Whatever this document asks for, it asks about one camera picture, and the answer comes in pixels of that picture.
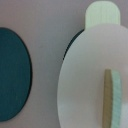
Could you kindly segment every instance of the white rounded shape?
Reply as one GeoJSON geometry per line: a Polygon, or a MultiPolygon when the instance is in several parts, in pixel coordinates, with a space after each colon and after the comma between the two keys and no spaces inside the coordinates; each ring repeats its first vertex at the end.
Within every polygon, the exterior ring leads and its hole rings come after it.
{"type": "Polygon", "coordinates": [[[102,128],[105,69],[120,72],[121,127],[128,126],[128,30],[106,24],[84,31],[64,59],[57,95],[61,128],[102,128]]]}

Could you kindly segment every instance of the light mint green object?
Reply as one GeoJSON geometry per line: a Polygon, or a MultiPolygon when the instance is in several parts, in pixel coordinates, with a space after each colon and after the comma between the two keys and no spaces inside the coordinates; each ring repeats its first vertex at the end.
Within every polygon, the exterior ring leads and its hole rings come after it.
{"type": "Polygon", "coordinates": [[[119,128],[120,116],[121,116],[121,99],[122,99],[121,79],[119,72],[112,70],[111,73],[112,73],[112,82],[113,82],[111,128],[119,128]]]}
{"type": "Polygon", "coordinates": [[[86,29],[104,23],[120,25],[120,11],[118,7],[110,1],[97,1],[92,3],[86,10],[85,18],[86,29]]]}

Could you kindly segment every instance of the pale pink background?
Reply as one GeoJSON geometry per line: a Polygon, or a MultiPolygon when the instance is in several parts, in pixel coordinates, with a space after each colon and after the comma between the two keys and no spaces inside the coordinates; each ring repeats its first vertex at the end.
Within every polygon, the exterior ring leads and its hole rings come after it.
{"type": "MultiPolygon", "coordinates": [[[[19,34],[33,64],[33,84],[23,110],[0,128],[60,128],[57,84],[63,55],[72,37],[84,28],[84,13],[95,0],[1,0],[0,27],[19,34]]],[[[128,27],[128,0],[113,0],[128,27]]]]}

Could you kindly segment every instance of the dark teal oval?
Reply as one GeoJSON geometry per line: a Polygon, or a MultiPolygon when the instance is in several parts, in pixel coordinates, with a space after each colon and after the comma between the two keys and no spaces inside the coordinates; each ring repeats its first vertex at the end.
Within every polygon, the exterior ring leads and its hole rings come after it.
{"type": "Polygon", "coordinates": [[[32,66],[25,44],[12,30],[0,28],[0,121],[21,111],[31,83],[32,66]]]}

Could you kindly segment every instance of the white disc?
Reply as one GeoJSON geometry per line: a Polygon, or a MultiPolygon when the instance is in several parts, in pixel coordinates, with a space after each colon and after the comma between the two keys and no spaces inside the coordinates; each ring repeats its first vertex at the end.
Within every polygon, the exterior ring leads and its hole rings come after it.
{"type": "Polygon", "coordinates": [[[105,69],[120,72],[121,127],[128,126],[128,30],[98,25],[84,31],[64,59],[57,95],[61,128],[102,128],[105,69]]]}

